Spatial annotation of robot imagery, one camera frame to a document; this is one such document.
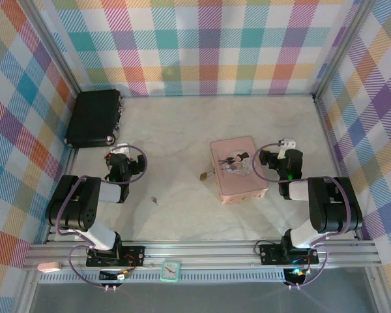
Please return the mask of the black hard briefcase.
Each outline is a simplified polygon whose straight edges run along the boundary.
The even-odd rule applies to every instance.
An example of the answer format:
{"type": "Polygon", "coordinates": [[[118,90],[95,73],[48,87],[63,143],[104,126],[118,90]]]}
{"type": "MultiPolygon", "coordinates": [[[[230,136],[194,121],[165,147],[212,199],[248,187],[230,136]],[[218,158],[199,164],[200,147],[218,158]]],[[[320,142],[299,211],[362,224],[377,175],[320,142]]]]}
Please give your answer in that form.
{"type": "Polygon", "coordinates": [[[75,100],[65,143],[73,148],[112,146],[122,115],[120,91],[80,92],[75,100]]]}

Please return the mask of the small connector board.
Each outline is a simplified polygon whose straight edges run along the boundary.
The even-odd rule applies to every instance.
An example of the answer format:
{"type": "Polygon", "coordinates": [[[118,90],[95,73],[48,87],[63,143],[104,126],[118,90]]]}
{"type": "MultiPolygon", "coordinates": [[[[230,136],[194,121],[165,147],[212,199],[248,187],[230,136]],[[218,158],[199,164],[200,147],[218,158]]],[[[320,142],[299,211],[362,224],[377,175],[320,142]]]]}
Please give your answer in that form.
{"type": "Polygon", "coordinates": [[[306,275],[299,268],[284,269],[283,271],[286,284],[303,284],[306,280],[306,275]]]}
{"type": "Polygon", "coordinates": [[[99,279],[100,280],[119,280],[123,281],[130,278],[130,271],[124,270],[120,272],[108,272],[108,271],[100,271],[99,279]]]}

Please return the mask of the small teal clock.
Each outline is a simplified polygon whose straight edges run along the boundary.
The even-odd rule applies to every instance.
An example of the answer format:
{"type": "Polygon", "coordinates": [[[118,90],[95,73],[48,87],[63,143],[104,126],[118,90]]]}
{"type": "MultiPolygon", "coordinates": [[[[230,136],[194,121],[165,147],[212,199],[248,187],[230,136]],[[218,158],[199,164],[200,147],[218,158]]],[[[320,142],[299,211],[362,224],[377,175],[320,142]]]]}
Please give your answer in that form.
{"type": "Polygon", "coordinates": [[[181,276],[181,263],[166,260],[162,263],[160,280],[162,282],[178,282],[181,276]]]}

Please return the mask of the aluminium corner post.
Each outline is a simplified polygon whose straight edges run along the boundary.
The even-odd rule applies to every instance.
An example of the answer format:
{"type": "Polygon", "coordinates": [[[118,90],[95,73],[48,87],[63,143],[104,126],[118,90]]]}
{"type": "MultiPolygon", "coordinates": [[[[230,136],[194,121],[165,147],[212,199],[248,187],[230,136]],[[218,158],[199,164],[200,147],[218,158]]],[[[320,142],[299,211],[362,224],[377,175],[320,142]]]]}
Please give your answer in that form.
{"type": "Polygon", "coordinates": [[[342,3],[311,76],[313,99],[318,99],[327,89],[375,3],[376,0],[345,0],[342,3]]]}
{"type": "Polygon", "coordinates": [[[39,37],[42,39],[45,48],[50,53],[51,58],[61,71],[64,79],[66,79],[69,83],[69,86],[71,86],[75,94],[78,94],[81,91],[80,85],[69,68],[68,63],[66,62],[61,49],[58,47],[51,31],[46,26],[46,23],[43,20],[39,9],[35,5],[34,0],[25,0],[25,2],[30,14],[32,15],[34,27],[38,31],[39,37]]]}

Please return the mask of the pale pink flat object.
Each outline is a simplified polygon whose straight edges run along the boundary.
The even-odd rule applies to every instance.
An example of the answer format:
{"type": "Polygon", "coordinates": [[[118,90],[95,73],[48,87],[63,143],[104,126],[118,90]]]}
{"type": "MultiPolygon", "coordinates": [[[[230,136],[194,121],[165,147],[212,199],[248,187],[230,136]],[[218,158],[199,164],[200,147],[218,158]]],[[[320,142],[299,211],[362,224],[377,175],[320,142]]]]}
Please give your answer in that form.
{"type": "Polygon", "coordinates": [[[40,263],[37,265],[37,270],[42,273],[53,273],[61,270],[61,262],[53,261],[48,263],[40,263]]]}

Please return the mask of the aluminium front rail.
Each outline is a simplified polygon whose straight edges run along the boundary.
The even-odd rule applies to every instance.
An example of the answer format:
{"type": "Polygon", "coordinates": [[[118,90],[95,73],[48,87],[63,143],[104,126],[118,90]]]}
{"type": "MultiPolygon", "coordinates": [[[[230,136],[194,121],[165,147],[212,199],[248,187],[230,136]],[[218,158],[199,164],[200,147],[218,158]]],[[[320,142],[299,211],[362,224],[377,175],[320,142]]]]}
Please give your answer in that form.
{"type": "MultiPolygon", "coordinates": [[[[33,245],[23,265],[36,269],[40,263],[60,262],[68,267],[68,253],[81,241],[49,241],[33,245]]],[[[260,257],[253,251],[254,241],[125,241],[126,246],[144,246],[142,269],[159,269],[164,260],[177,260],[183,269],[256,269],[260,257]]],[[[329,240],[317,245],[319,261],[328,252],[328,268],[376,267],[381,265],[375,243],[357,240],[329,240]]]]}

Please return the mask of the pink tin box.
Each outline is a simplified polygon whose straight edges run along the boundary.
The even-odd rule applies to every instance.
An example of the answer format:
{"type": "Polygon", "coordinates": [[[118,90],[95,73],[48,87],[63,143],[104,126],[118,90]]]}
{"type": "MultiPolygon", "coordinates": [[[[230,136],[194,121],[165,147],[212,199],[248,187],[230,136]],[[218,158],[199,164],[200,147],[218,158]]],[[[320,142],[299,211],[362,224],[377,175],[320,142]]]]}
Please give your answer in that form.
{"type": "Polygon", "coordinates": [[[210,143],[211,160],[216,174],[219,195],[223,204],[262,198],[268,190],[268,182],[259,178],[255,168],[263,175],[252,137],[217,140],[210,143]]]}

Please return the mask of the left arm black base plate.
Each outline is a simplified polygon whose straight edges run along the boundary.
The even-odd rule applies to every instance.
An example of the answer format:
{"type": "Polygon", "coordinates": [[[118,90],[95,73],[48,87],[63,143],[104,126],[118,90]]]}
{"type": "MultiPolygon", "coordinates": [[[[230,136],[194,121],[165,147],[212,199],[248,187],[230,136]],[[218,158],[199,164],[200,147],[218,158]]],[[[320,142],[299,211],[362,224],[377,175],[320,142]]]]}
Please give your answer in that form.
{"type": "Polygon", "coordinates": [[[111,250],[89,249],[87,267],[142,267],[144,246],[121,246],[111,250]]]}

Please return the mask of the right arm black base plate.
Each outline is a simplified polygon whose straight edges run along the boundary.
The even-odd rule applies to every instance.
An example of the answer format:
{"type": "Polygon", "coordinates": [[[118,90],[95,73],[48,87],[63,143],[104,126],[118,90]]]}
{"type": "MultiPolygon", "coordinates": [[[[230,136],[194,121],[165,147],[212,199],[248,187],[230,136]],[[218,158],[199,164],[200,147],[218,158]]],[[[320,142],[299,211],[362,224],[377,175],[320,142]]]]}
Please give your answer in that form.
{"type": "Polygon", "coordinates": [[[285,248],[281,244],[259,246],[261,265],[318,265],[318,252],[311,248],[285,248]]]}

